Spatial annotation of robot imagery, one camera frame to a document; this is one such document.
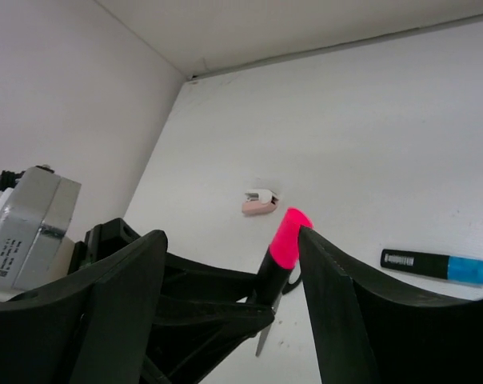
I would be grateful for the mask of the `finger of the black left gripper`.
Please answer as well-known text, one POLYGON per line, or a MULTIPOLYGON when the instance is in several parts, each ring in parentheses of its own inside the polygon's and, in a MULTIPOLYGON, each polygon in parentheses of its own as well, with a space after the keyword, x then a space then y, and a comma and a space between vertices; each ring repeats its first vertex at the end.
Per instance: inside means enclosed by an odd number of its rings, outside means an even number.
POLYGON ((141 383, 199 383, 244 341, 274 320, 247 302, 255 274, 166 254, 141 383))

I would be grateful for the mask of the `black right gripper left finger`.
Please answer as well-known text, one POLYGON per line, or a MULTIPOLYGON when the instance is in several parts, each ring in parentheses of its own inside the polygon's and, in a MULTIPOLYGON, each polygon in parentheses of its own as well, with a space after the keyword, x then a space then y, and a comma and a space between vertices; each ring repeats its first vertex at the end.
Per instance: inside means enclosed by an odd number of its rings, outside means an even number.
POLYGON ((137 383, 167 237, 122 250, 0 302, 0 383, 137 383))

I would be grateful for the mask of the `pink black highlighter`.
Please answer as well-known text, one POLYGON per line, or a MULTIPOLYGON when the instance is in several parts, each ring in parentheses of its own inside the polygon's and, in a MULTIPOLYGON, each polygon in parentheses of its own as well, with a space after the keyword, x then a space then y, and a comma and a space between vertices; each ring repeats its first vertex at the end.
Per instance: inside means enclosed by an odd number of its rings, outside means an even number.
POLYGON ((298 236, 302 227, 312 229, 313 222, 301 210, 288 208, 256 273, 248 303, 272 306, 283 294, 299 260, 298 236))

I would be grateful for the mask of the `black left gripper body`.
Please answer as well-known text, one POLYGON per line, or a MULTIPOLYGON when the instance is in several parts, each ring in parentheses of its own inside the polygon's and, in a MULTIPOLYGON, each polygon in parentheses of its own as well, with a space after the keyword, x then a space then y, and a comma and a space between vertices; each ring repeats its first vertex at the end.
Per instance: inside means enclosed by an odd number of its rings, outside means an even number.
POLYGON ((122 218, 97 224, 86 233, 84 240, 75 243, 67 274, 102 263, 105 259, 108 262, 111 256, 117 263, 111 265, 110 274, 117 274, 139 258, 141 251, 137 241, 140 237, 122 218))

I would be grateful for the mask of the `pink white stapler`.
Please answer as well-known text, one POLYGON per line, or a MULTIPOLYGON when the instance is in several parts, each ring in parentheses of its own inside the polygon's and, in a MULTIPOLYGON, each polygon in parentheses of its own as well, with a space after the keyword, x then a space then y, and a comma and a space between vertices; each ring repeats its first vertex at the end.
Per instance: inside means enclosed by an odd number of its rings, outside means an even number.
POLYGON ((241 205, 241 212, 245 216, 257 216, 273 213, 280 198, 269 189, 250 189, 245 192, 245 201, 241 205))

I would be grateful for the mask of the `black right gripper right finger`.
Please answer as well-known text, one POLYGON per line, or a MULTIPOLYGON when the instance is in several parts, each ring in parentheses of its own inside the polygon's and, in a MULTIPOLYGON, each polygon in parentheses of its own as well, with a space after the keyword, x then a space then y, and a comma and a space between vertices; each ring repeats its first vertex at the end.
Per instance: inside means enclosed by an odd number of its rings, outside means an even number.
POLYGON ((324 383, 483 383, 483 298, 412 286, 308 228, 298 246, 324 383))

